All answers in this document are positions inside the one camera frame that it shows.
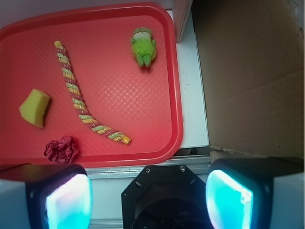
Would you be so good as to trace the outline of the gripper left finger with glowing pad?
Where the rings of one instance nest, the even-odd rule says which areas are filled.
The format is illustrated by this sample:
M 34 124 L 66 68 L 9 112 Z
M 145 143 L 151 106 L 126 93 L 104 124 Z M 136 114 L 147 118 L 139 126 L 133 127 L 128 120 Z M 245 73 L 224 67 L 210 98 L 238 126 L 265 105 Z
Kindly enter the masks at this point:
M 2 229 L 87 229 L 92 182 L 78 164 L 1 165 Z

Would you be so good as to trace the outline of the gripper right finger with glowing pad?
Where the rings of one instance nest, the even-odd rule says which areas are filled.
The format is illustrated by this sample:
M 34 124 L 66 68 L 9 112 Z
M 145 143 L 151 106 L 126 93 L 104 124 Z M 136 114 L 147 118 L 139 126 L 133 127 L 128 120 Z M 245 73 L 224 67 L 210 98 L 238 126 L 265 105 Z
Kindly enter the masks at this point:
M 215 229 L 303 229 L 305 162 L 219 158 L 211 165 L 205 199 Z

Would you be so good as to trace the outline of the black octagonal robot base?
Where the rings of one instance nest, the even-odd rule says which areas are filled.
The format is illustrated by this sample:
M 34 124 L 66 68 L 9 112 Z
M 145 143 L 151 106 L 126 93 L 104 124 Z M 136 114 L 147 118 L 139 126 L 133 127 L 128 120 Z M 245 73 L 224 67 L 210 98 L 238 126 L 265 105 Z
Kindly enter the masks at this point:
M 121 194 L 125 229 L 211 229 L 206 183 L 186 165 L 146 166 Z

